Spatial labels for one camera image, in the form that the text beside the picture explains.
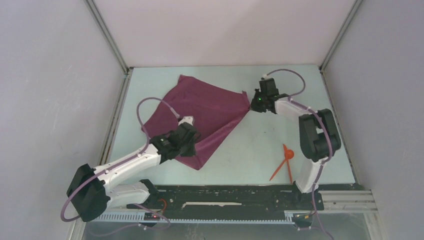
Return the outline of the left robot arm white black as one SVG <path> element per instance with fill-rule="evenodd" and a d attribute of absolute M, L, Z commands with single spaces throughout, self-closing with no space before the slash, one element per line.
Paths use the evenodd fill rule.
<path fill-rule="evenodd" d="M 158 194 L 150 181 L 140 180 L 128 185 L 123 182 L 176 157 L 195 156 L 199 136 L 192 124 L 184 122 L 175 130 L 154 136 L 144 146 L 118 160 L 96 167 L 87 163 L 81 165 L 66 191 L 68 199 L 62 207 L 61 220 L 90 222 L 107 209 L 129 204 L 153 208 Z"/>

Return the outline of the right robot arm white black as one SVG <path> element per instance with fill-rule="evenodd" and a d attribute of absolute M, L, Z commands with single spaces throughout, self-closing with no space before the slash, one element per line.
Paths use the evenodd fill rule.
<path fill-rule="evenodd" d="M 250 109 L 258 113 L 272 112 L 298 123 L 299 144 L 305 160 L 294 181 L 298 191 L 291 194 L 290 201 L 295 208 L 304 209 L 311 202 L 309 193 L 318 188 L 324 166 L 341 148 L 333 112 L 328 108 L 313 110 L 288 94 L 280 94 L 273 78 L 259 81 Z"/>

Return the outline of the magenta cloth napkin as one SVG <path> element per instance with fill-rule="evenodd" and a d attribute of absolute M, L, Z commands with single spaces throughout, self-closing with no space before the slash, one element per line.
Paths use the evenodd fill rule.
<path fill-rule="evenodd" d="M 200 137 L 196 141 L 196 155 L 178 156 L 182 164 L 200 170 L 226 137 L 241 122 L 250 109 L 245 91 L 234 92 L 180 75 L 175 87 L 163 98 L 152 116 L 144 123 L 150 137 L 174 130 L 177 125 L 170 107 L 182 117 L 192 116 Z"/>

